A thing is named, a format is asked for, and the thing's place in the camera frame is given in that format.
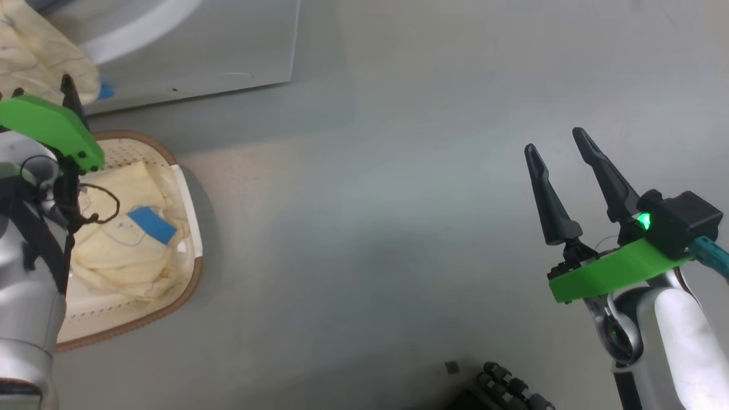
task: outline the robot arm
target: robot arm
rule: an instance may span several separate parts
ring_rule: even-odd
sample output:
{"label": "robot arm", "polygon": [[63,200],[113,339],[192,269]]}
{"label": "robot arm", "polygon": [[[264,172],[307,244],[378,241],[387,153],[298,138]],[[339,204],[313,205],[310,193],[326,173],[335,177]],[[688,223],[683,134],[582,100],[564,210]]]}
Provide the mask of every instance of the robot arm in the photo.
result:
{"label": "robot arm", "polygon": [[[573,137],[592,166],[617,250],[583,244],[549,182],[536,147],[525,156],[549,245],[564,244],[564,262],[547,275],[557,302],[582,299],[595,322],[625,409],[718,409],[729,403],[729,362],[680,266],[694,258],[729,276],[729,255],[714,240],[722,213],[689,191],[664,200],[638,196],[585,130]],[[634,216],[643,212],[636,219]]]}
{"label": "robot arm", "polygon": [[55,342],[66,312],[79,175],[104,164],[70,77],[64,106],[0,101],[0,408],[55,409]]}

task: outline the cream cloth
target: cream cloth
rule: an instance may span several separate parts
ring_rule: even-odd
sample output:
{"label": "cream cloth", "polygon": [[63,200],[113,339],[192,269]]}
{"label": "cream cloth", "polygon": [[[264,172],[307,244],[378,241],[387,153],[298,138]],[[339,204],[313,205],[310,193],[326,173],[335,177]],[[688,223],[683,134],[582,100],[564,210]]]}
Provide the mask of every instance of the cream cloth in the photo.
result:
{"label": "cream cloth", "polygon": [[25,0],[0,0],[0,93],[16,88],[56,104],[63,102],[61,77],[70,74],[81,104],[96,100],[98,70],[61,32]]}
{"label": "cream cloth", "polygon": [[[72,273],[96,293],[154,298],[178,276],[170,261],[174,247],[189,228],[185,221],[165,218],[164,211],[174,202],[160,192],[147,167],[137,162],[85,179],[108,189],[120,201],[119,216],[104,225],[85,225],[74,235]],[[92,187],[79,195],[79,205],[84,216],[97,213],[99,219],[109,217],[116,209],[116,202],[108,194]],[[137,206],[150,207],[177,228],[168,245],[147,235],[127,216]]]}

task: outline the white laundry basket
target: white laundry basket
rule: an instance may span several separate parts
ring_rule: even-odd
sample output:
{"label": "white laundry basket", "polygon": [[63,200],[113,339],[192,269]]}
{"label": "white laundry basket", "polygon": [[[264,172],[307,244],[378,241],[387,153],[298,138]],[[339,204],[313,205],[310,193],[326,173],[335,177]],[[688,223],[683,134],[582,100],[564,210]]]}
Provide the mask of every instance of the white laundry basket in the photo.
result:
{"label": "white laundry basket", "polygon": [[106,164],[99,172],[140,160],[169,169],[168,177],[157,182],[163,192],[175,199],[171,216],[187,219],[190,232],[180,242],[170,262],[180,272],[179,278],[161,298],[145,300],[121,293],[95,295],[72,272],[66,293],[66,318],[58,334],[56,352],[119,336],[174,312],[195,292],[203,271],[198,220],[175,157],[154,139],[135,131],[106,131],[95,133],[94,137],[106,154]]}

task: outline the green 3d-printed bracket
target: green 3d-printed bracket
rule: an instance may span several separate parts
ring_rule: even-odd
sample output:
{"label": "green 3d-printed bracket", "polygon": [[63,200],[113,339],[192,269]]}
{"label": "green 3d-printed bracket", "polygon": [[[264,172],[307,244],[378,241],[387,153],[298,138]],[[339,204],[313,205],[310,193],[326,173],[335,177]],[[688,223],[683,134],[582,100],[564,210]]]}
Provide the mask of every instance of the green 3d-printed bracket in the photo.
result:
{"label": "green 3d-printed bracket", "polygon": [[36,96],[8,98],[0,101],[0,125],[73,158],[82,171],[104,166],[104,151],[70,109]]}
{"label": "green 3d-printed bracket", "polygon": [[559,303],[604,295],[651,279],[681,266],[689,258],[671,260],[645,239],[627,244],[589,265],[549,281]]}

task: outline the green led light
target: green led light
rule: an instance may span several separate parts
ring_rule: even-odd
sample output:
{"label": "green led light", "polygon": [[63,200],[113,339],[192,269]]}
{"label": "green led light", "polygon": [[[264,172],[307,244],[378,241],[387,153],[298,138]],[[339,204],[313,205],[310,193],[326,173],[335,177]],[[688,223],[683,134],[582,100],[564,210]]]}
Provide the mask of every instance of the green led light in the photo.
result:
{"label": "green led light", "polygon": [[650,228],[650,214],[638,215],[638,222],[640,222],[643,229],[645,229],[647,231],[648,228]]}

